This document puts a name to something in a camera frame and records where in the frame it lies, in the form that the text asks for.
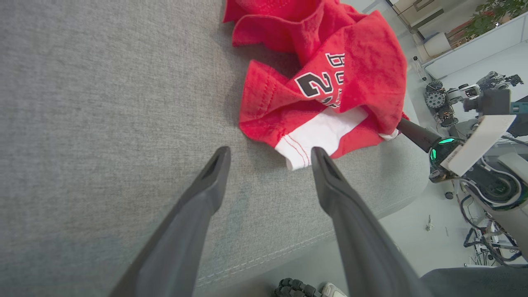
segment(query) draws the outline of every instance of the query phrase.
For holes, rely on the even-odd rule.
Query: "red fabric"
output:
[[[289,79],[265,64],[250,62],[239,125],[251,139],[275,147],[327,106],[336,113],[362,106],[369,113],[341,138],[332,157],[377,145],[383,140],[379,134],[395,130],[402,116],[407,63],[379,12],[360,14],[336,0],[227,0],[224,22],[230,21],[236,22],[234,47],[263,43],[271,50],[296,53],[303,66]],[[329,61],[332,56],[337,57],[335,63]],[[300,81],[313,77],[309,74],[323,85],[309,82],[310,90],[305,84],[308,94]]]

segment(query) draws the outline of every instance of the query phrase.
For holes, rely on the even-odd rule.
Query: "potted plant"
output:
[[[487,0],[478,5],[472,20],[464,28],[467,39],[476,38],[489,30],[525,13],[528,0]]]

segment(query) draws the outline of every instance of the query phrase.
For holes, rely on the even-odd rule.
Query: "glowing green indicator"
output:
[[[448,138],[448,139],[442,140],[441,142],[439,142],[439,144],[449,143],[449,142],[453,142],[453,141],[455,141],[454,138]]]

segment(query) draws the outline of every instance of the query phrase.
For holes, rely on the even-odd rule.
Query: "white floor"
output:
[[[436,122],[423,99],[426,83],[413,67],[412,57],[418,54],[418,50],[406,26],[384,0],[342,0],[342,3],[351,4],[363,13],[379,10],[394,29],[410,65],[407,92],[420,125],[435,128]],[[446,191],[452,190],[450,182],[430,183],[411,205],[380,220],[418,276],[437,268],[473,264],[469,257],[475,255],[474,250],[463,247],[469,224],[462,218],[457,200],[447,200],[444,197]],[[434,227],[431,231],[426,231],[429,216]],[[211,296],[268,297],[278,282],[286,277],[297,278],[313,286],[332,282],[345,293],[348,292],[337,242],[333,242],[319,246],[307,255],[254,279],[214,292]]]

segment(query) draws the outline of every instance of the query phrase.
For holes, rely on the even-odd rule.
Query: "gray sofa cushion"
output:
[[[333,239],[311,169],[289,172],[237,127],[249,60],[292,75],[296,58],[232,48],[221,1],[0,7],[4,296],[108,294],[222,145],[231,173],[197,293]],[[427,182],[427,158],[404,136],[336,163],[379,217]]]

